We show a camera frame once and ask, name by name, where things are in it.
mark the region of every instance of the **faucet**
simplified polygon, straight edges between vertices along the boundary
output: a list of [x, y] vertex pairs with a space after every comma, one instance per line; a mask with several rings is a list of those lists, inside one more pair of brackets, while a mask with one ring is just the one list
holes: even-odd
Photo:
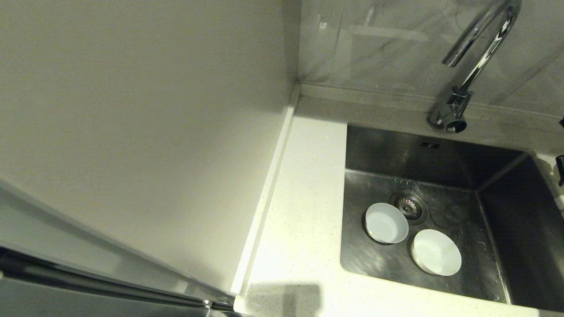
[[453, 87], [452, 95], [446, 104], [436, 107], [427, 118], [427, 122], [432, 127], [445, 129], [448, 133], [459, 133], [466, 129], [467, 124], [463, 114], [470, 102], [470, 98], [474, 94], [473, 91], [470, 91], [470, 86], [488, 61], [490, 61], [502, 41], [507, 37], [507, 34], [509, 34], [520, 10], [521, 0], [493, 0], [474, 18], [458, 41], [452, 46], [447, 56], [443, 59], [443, 64], [449, 67], [455, 67], [485, 28], [500, 14], [504, 14], [498, 31], [492, 37], [490, 45], [478, 59], [462, 85], [460, 87]]

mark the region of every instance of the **white bowl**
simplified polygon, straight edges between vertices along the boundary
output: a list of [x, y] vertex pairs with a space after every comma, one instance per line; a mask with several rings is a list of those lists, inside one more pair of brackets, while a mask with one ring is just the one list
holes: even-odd
[[456, 244], [442, 232], [432, 229], [421, 230], [415, 235], [411, 255], [422, 270], [435, 275], [451, 276], [462, 265]]
[[407, 237], [409, 225], [398, 208], [379, 202], [368, 208], [364, 216], [368, 235], [380, 243], [398, 243]]

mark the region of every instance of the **white countertop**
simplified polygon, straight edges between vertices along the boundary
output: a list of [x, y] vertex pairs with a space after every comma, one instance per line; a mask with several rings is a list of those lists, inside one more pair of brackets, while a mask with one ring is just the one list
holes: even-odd
[[[320, 91], [307, 88], [302, 94]], [[424, 111], [406, 110], [397, 100], [388, 100], [385, 107], [370, 103], [308, 96], [300, 100], [248, 288], [237, 297], [235, 310], [254, 317], [564, 316], [353, 274], [341, 267], [347, 123], [437, 136], [426, 124]], [[564, 131], [547, 124], [554, 118], [522, 115], [527, 124], [470, 113], [467, 131], [439, 137], [534, 152], [547, 179], [556, 181], [551, 174], [554, 157], [564, 154]], [[560, 188], [552, 190], [555, 197], [564, 197]]]

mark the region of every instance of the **sink basin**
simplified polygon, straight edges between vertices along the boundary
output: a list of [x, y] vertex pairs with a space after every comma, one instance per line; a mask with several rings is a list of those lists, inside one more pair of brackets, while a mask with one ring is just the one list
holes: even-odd
[[[363, 215], [377, 202], [408, 218], [401, 243], [372, 240]], [[415, 234], [458, 246], [452, 276], [422, 271]], [[484, 300], [564, 311], [564, 220], [526, 152], [349, 125], [341, 265], [376, 278]]]

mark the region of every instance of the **kitchen sink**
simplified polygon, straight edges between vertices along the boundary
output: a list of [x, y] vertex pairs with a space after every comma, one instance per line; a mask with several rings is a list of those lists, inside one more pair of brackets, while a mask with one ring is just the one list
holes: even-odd
[[[380, 244], [364, 229], [377, 202], [409, 234]], [[409, 249], [435, 229], [460, 249], [452, 276], [422, 271]], [[341, 265], [376, 278], [484, 300], [564, 311], [564, 220], [526, 152], [349, 125]]]

